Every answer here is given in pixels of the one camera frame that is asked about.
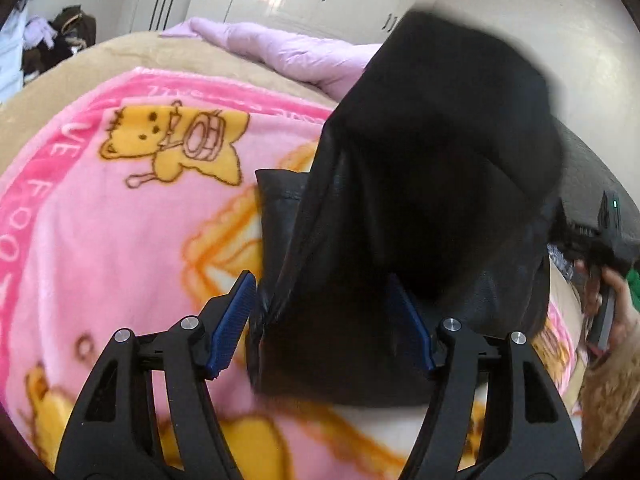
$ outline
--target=cartoon cat print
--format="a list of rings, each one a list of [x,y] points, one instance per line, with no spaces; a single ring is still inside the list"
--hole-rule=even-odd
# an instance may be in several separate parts
[[[121,108],[107,129],[109,138],[100,147],[105,160],[151,158],[151,172],[126,179],[131,189],[158,180],[174,182],[184,170],[229,184],[242,183],[240,160],[233,144],[249,125],[249,114],[236,110],[200,110],[141,105]]]

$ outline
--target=black fabric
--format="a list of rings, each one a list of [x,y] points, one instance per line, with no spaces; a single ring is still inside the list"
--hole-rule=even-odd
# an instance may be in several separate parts
[[[79,5],[65,7],[51,22],[51,27],[64,38],[84,40],[86,46],[95,45],[97,24],[90,14],[82,12]]]
[[[495,38],[409,12],[324,126],[282,268],[265,259],[254,387],[427,402],[429,381],[391,349],[389,272],[478,332],[534,335],[561,167],[543,77]],[[266,247],[270,236],[263,223]]]
[[[43,72],[52,69],[65,59],[72,57],[74,54],[68,44],[66,44],[65,39],[60,35],[53,39],[52,49],[49,49],[44,41],[41,41],[36,49],[40,53],[40,63],[44,69]]]
[[[261,291],[273,292],[282,262],[289,248],[298,204],[305,189],[307,173],[288,170],[258,170],[255,172],[260,193],[263,272]]]
[[[560,121],[556,121],[556,126],[564,143],[560,195],[567,218],[597,228],[602,192],[615,192],[620,198],[622,234],[640,244],[640,212],[629,193],[580,137]]]
[[[45,72],[42,56],[40,55],[40,51],[37,47],[23,51],[22,71],[25,74],[32,74],[34,72],[40,72],[42,74]]]

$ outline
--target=pink fleece blanket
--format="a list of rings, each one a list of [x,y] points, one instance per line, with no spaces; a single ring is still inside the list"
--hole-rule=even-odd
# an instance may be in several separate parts
[[[217,23],[190,18],[162,33],[164,37],[200,38],[234,54],[264,63],[295,81],[317,86],[341,100],[362,75],[379,44],[312,38],[256,23]]]
[[[118,328],[166,330],[243,269],[260,277],[254,172],[308,171],[329,113],[224,78],[137,69],[63,110],[0,177],[0,401],[47,466]],[[540,344],[562,389],[574,350],[555,357],[566,339],[557,312]],[[398,477],[424,407],[262,399],[242,349],[210,394],[246,480]],[[165,458],[178,465],[159,374],[154,389]],[[483,417],[480,391],[461,466],[474,462]]]

